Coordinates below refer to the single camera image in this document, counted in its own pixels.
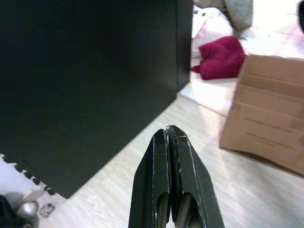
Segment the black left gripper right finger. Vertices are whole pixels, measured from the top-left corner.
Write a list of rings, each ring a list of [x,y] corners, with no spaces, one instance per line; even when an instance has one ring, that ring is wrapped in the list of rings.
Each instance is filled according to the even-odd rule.
[[[167,126],[172,173],[172,220],[177,228],[223,228],[210,174],[184,131]]]

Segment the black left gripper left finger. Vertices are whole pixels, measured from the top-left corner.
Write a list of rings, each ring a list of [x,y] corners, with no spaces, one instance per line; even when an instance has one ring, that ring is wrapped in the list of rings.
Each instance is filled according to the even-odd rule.
[[[171,171],[167,133],[151,138],[135,172],[128,227],[164,228],[170,218]]]

